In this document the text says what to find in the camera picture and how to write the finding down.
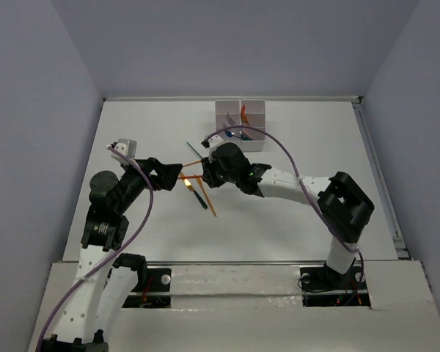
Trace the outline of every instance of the white wooden board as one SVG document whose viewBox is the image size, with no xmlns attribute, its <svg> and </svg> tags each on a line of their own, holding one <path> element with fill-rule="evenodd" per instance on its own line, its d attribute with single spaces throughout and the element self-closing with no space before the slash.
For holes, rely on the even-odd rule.
<svg viewBox="0 0 440 352">
<path fill-rule="evenodd" d="M 122 169 L 110 158 L 106 145 L 119 138 L 137 141 L 137 158 L 157 158 L 164 164 L 195 161 L 189 141 L 200 145 L 214 129 L 213 101 L 105 102 L 64 260 L 79 259 L 78 251 L 89 207 L 89 180 L 99 171 Z M 285 144 L 303 175 L 332 176 L 348 172 L 375 203 L 375 212 L 362 234 L 368 260 L 396 259 L 392 234 L 349 102 L 266 102 L 267 130 Z M 268 141 L 265 151 L 247 153 L 251 162 L 271 164 L 291 172 L 283 152 Z M 189 167 L 186 175 L 201 173 Z M 280 261 L 325 260 L 331 235 L 313 210 L 283 199 L 261 199 L 225 185 L 208 189 L 219 217 L 214 218 L 179 182 L 171 192 L 155 193 L 147 226 L 128 252 L 149 261 Z M 148 204 L 144 192 L 126 213 L 131 223 L 127 238 L 139 226 Z"/>
<path fill-rule="evenodd" d="M 29 352 L 35 350 L 45 320 L 71 286 L 76 266 L 53 265 Z M 366 261 L 372 309 L 303 308 L 296 286 L 290 291 L 290 283 L 296 282 L 295 266 L 219 269 L 173 267 L 172 285 L 177 288 L 172 307 L 123 309 L 107 339 L 109 350 L 440 352 L 440 318 L 418 262 Z M 243 280 L 232 280 L 239 276 L 254 289 L 246 292 Z"/>
</svg>

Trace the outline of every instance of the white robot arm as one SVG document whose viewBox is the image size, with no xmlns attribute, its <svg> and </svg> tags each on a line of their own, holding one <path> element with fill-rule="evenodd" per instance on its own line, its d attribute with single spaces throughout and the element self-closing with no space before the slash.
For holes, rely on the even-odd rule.
<svg viewBox="0 0 440 352">
<path fill-rule="evenodd" d="M 209 148 L 209 156 L 202 159 L 202 179 L 211 188 L 228 182 L 246 194 L 283 198 L 305 205 L 314 202 L 326 224 L 340 237 L 332 238 L 320 279 L 329 281 L 330 288 L 344 279 L 355 260 L 360 234 L 375 209 L 348 174 L 338 172 L 333 177 L 297 178 L 271 165 L 249 163 L 236 144 L 219 136 L 210 138 L 205 146 Z"/>
<path fill-rule="evenodd" d="M 120 139 L 111 147 L 127 159 L 135 156 L 134 141 Z M 39 352 L 108 352 L 105 341 L 117 314 L 132 289 L 147 281 L 145 257 L 122 253 L 112 258 L 121 248 L 128 228 L 123 214 L 147 188 L 147 182 L 125 158 L 113 157 L 121 163 L 125 173 L 119 180 L 113 172 L 102 171 L 90 180 L 91 206 L 73 286 L 79 283 L 79 287 L 67 293 L 70 295 L 62 315 L 51 338 L 38 345 Z M 154 158 L 133 162 L 146 174 L 155 191 L 170 191 L 183 168 L 182 164 L 163 165 Z M 99 270 L 88 275 L 100 265 Z"/>
</svg>

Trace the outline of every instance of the orange stick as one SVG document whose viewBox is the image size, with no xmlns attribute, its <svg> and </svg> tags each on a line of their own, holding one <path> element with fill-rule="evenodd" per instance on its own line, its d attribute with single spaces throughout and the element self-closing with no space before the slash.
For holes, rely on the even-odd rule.
<svg viewBox="0 0 440 352">
<path fill-rule="evenodd" d="M 183 167 L 188 167 L 190 165 L 195 165 L 195 164 L 199 164 L 199 163 L 202 163 L 202 160 L 198 160 L 198 161 L 195 161 L 194 163 L 189 163 L 189 164 L 183 165 Z"/>
<path fill-rule="evenodd" d="M 204 197 L 207 200 L 208 206 L 212 210 L 213 216 L 217 217 L 217 213 L 215 212 L 215 209 L 213 209 L 212 202 L 210 201 L 210 198 L 208 197 L 207 192 L 205 191 L 204 185 L 202 184 L 202 181 L 199 178 L 197 178 L 197 183 L 199 184 L 200 189 L 202 189 L 202 193 L 204 194 Z"/>
<path fill-rule="evenodd" d="M 185 180 L 185 179 L 192 179 L 192 178 L 196 178 L 196 179 L 199 179 L 199 178 L 202 178 L 202 175 L 192 175 L 192 176 L 185 176 L 185 177 L 178 177 L 178 180 Z"/>
</svg>

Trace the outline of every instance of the pen holder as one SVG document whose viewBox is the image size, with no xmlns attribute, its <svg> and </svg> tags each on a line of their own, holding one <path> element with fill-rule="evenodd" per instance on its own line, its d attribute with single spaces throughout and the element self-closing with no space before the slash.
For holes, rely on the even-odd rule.
<svg viewBox="0 0 440 352">
<path fill-rule="evenodd" d="M 247 121 L 241 119 L 241 107 L 245 106 Z M 247 125 L 265 131 L 264 100 L 217 100 L 215 102 L 216 130 L 231 125 Z M 265 147 L 265 135 L 248 128 L 232 128 L 219 134 L 223 139 L 236 143 L 244 152 L 260 152 Z"/>
</svg>

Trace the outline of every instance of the paintbrush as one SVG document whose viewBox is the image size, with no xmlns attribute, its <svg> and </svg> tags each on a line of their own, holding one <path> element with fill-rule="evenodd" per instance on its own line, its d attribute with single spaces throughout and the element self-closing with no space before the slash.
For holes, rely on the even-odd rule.
<svg viewBox="0 0 440 352">
<path fill-rule="evenodd" d="M 194 149 L 194 147 L 191 146 L 191 144 L 189 142 L 187 142 L 187 145 L 189 146 L 189 148 L 191 148 L 191 150 L 199 157 L 202 159 L 202 155 L 199 154 L 199 152 L 197 150 Z"/>
<path fill-rule="evenodd" d="M 182 172 L 179 173 L 179 176 L 186 177 L 186 176 L 184 176 L 184 174 Z M 205 202 L 202 199 L 202 197 L 200 196 L 200 194 L 198 194 L 197 191 L 194 189 L 194 187 L 191 185 L 191 182 L 187 178 L 183 178 L 183 182 L 189 191 L 194 192 L 194 196 L 196 196 L 196 198 L 199 200 L 200 205 L 204 209 L 207 209 L 208 208 L 207 204 L 205 204 Z"/>
</svg>

